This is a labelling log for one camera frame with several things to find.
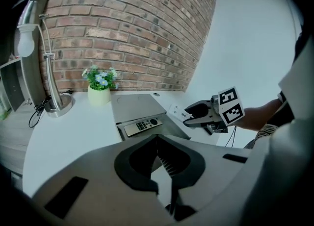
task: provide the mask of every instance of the brick wall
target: brick wall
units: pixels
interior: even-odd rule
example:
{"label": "brick wall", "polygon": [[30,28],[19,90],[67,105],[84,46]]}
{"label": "brick wall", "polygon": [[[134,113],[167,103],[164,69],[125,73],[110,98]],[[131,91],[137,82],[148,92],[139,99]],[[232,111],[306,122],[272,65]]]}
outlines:
{"label": "brick wall", "polygon": [[[58,88],[86,91],[82,69],[97,65],[118,71],[120,90],[184,91],[214,6],[215,0],[49,0]],[[44,61],[41,71],[47,88]]]}

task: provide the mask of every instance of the white wall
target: white wall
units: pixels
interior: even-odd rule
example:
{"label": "white wall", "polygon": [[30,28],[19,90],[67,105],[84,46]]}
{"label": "white wall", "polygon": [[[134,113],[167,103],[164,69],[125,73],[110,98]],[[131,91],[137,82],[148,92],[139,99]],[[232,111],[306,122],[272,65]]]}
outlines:
{"label": "white wall", "polygon": [[[296,41],[287,0],[217,0],[207,42],[187,94],[210,99],[236,86],[244,107],[276,99],[278,82],[289,71]],[[222,134],[217,145],[225,145]],[[256,132],[237,129],[234,147],[242,148]]]}

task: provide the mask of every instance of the lamp base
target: lamp base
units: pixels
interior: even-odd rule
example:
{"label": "lamp base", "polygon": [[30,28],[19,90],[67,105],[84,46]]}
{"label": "lamp base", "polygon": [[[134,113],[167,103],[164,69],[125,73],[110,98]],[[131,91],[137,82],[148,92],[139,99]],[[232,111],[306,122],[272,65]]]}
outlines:
{"label": "lamp base", "polygon": [[72,97],[70,95],[61,95],[60,98],[62,101],[62,107],[60,109],[55,107],[52,99],[47,102],[45,106],[45,111],[50,117],[60,117],[67,113],[73,106]]}

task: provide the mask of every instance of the black slot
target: black slot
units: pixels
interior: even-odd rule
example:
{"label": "black slot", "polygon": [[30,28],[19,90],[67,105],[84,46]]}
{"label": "black slot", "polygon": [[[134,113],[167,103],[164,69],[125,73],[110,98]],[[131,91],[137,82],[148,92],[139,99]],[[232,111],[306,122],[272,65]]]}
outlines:
{"label": "black slot", "polygon": [[227,160],[236,161],[239,163],[245,163],[247,160],[247,157],[233,155],[233,154],[225,154],[222,158],[225,158]]}
{"label": "black slot", "polygon": [[64,219],[88,180],[73,177],[46,205],[45,209],[55,216]]}

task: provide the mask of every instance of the light bulb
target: light bulb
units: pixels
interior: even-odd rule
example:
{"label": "light bulb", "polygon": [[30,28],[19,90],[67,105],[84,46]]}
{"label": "light bulb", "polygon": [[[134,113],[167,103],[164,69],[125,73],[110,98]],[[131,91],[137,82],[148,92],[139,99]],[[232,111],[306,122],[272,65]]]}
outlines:
{"label": "light bulb", "polygon": [[18,44],[18,53],[22,57],[30,56],[35,48],[32,32],[35,29],[34,25],[24,24],[18,27],[21,33]]}

